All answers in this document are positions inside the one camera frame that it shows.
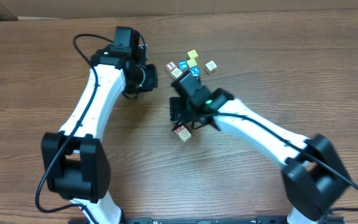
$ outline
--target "yellow cube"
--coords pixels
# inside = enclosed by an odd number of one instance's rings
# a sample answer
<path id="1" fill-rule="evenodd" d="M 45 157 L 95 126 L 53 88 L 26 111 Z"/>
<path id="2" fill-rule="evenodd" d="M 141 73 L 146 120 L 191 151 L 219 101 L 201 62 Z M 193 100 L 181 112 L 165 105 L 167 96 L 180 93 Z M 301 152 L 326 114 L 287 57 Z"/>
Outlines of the yellow cube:
<path id="1" fill-rule="evenodd" d="M 198 54 L 196 50 L 191 50 L 189 52 L 187 52 L 187 59 L 195 59 L 198 60 Z"/>
<path id="2" fill-rule="evenodd" d="M 194 58 L 190 59 L 187 61 L 187 64 L 189 65 L 189 68 L 193 68 L 194 66 L 197 65 L 197 62 Z"/>

